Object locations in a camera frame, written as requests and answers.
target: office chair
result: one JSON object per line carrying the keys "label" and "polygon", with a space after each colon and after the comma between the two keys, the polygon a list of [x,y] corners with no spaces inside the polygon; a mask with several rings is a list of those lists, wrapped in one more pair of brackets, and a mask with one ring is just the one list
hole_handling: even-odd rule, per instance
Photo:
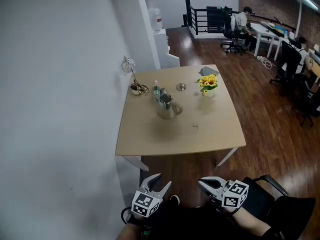
{"label": "office chair", "polygon": [[[292,87],[294,83],[294,78],[296,75],[297,67],[301,61],[301,54],[295,49],[295,45],[301,48],[299,43],[290,43],[288,44],[285,41],[282,41],[282,56],[281,60],[277,66],[277,72],[275,79],[271,79],[269,83],[278,83],[285,87]],[[287,64],[286,70],[282,69],[284,64]]]}
{"label": "office chair", "polygon": [[[270,183],[282,196],[275,200],[257,184],[261,180]],[[286,240],[297,240],[308,224],[316,199],[289,197],[289,193],[270,175],[256,179],[246,177],[242,182],[249,185],[242,207],[272,228],[279,229]]]}
{"label": "office chair", "polygon": [[301,127],[304,126],[307,118],[310,121],[310,127],[313,127],[315,124],[311,117],[317,118],[320,116],[320,88],[317,92],[311,91],[307,78],[307,76],[305,76],[305,79],[301,78],[300,83],[297,85],[302,98],[292,107],[292,110],[302,112]]}
{"label": "office chair", "polygon": [[227,50],[225,51],[227,54],[229,53],[229,51],[231,51],[231,49],[234,49],[235,54],[240,53],[240,55],[242,56],[242,46],[235,44],[235,42],[238,41],[237,33],[232,32],[232,28],[231,28],[232,10],[230,10],[228,7],[224,7],[223,12],[224,12],[223,35],[225,36],[225,38],[227,38],[228,40],[231,40],[231,41],[222,42],[220,44],[220,47],[223,48],[223,46],[228,46]]}

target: railing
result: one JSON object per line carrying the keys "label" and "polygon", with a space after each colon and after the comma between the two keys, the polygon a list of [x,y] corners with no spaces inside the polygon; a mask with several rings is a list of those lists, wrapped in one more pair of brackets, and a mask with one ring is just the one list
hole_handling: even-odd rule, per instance
{"label": "railing", "polygon": [[[221,29],[221,25],[224,25],[225,20],[223,19],[219,19],[219,16],[216,17],[215,20],[208,20],[208,17],[211,18],[212,16],[210,16],[210,13],[217,13],[219,11],[221,11],[222,13],[222,9],[218,9],[218,8],[207,8],[207,9],[195,9],[190,5],[190,0],[185,0],[185,4],[186,4],[186,14],[183,15],[183,24],[184,27],[191,27],[194,29],[195,34],[198,35],[199,33],[222,33],[223,32],[223,28]],[[233,14],[239,14],[239,11],[232,11]],[[198,20],[198,18],[207,18],[206,20]],[[291,31],[296,31],[295,27],[289,26],[285,23],[281,23],[277,18],[275,19],[271,19],[271,18],[267,18],[267,17],[263,17],[263,16],[258,16],[255,14],[251,14],[250,15],[250,22],[260,22],[260,20],[265,20],[265,21],[269,21],[271,23],[277,24],[277,25],[281,25],[282,27],[285,27]]]}

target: wooden floor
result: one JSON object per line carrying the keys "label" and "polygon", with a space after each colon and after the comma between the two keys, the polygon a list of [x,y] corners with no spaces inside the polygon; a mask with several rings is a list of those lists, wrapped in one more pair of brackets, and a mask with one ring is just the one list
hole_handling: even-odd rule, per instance
{"label": "wooden floor", "polygon": [[[193,39],[187,28],[168,29],[170,53],[181,66],[216,64],[237,111],[246,146],[239,148],[221,167],[209,154],[144,157],[148,175],[162,173],[158,187],[172,181],[170,194],[180,196],[187,207],[202,205],[206,198],[197,179],[218,176],[242,180],[270,174],[292,197],[315,197],[317,205],[302,235],[320,238],[320,120],[300,127],[299,113],[292,102],[279,96],[279,87],[269,84],[276,68],[266,69],[253,55],[226,54],[217,39]],[[265,56],[267,47],[259,55]]]}

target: brick wall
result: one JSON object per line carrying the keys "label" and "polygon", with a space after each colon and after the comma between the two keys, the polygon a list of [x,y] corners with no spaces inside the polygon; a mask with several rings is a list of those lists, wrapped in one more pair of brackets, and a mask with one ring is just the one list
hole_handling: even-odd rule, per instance
{"label": "brick wall", "polygon": [[[239,0],[239,10],[245,6],[251,7],[259,16],[270,19],[277,17],[281,22],[297,27],[300,5],[296,0]],[[308,40],[309,47],[320,44],[319,29],[320,14],[303,5],[299,36]]]}

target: person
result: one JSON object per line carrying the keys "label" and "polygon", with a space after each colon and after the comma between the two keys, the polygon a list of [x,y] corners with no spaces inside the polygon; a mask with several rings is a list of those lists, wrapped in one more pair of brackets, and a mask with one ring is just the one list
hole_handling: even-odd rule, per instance
{"label": "person", "polygon": [[[238,211],[231,207],[225,210],[232,214],[233,220],[238,225],[236,226],[230,220],[230,217],[218,212],[211,204],[196,208],[181,208],[179,204],[179,197],[173,195],[151,216],[154,216],[153,218],[156,218],[156,220],[151,228],[148,240],[285,239],[280,231],[271,228],[242,207]],[[140,240],[141,234],[142,229],[139,226],[127,223],[116,240]]]}
{"label": "person", "polygon": [[[296,74],[300,74],[302,72],[303,67],[304,67],[305,60],[308,56],[307,40],[303,36],[300,36],[300,37],[297,37],[295,39],[295,41],[301,44],[301,48],[298,48],[296,46],[294,47],[301,54],[301,61],[295,71]],[[283,64],[282,69],[284,71],[287,70],[287,63]]]}
{"label": "person", "polygon": [[235,19],[235,31],[238,31],[237,34],[239,39],[245,40],[245,48],[249,45],[249,50],[252,52],[257,45],[257,39],[252,35],[252,33],[247,28],[248,15],[252,14],[253,11],[250,7],[244,7],[243,11],[234,16]]}

